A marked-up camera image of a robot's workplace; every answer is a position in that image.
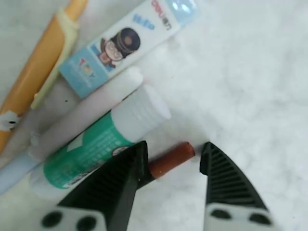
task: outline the pen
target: pen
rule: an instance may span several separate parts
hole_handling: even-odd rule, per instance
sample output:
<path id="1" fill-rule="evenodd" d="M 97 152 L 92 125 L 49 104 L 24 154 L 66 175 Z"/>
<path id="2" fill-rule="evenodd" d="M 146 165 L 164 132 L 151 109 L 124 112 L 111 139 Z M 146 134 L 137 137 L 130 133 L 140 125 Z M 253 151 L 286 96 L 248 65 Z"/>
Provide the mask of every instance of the pen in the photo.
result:
<path id="1" fill-rule="evenodd" d="M 88 0 L 71 0 L 63 14 L 75 22 L 87 2 Z M 56 14 L 50 21 L 0 108 L 0 153 L 61 56 L 65 33 L 58 18 Z"/>

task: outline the white fabric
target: white fabric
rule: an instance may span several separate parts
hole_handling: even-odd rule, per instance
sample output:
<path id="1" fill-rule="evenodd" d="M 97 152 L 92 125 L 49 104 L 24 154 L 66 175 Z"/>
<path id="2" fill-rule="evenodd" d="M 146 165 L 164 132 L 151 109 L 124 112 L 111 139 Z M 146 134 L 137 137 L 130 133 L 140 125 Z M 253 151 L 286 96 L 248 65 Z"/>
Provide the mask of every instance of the white fabric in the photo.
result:
<path id="1" fill-rule="evenodd" d="M 67 2 L 0 1 L 0 101 L 52 13 Z M 79 47 L 140 2 L 90 0 Z M 179 141 L 200 147 L 211 140 L 248 176 L 285 230 L 305 231 L 308 2 L 207 0 L 201 5 L 197 20 L 137 62 L 173 115 L 146 137 L 150 155 Z M 65 98 L 56 97 L 65 109 L 60 101 Z M 198 161 L 137 192 L 128 230 L 202 230 L 206 178 L 198 173 Z M 52 204 L 37 198 L 27 180 L 0 197 L 1 230 L 31 209 Z"/>

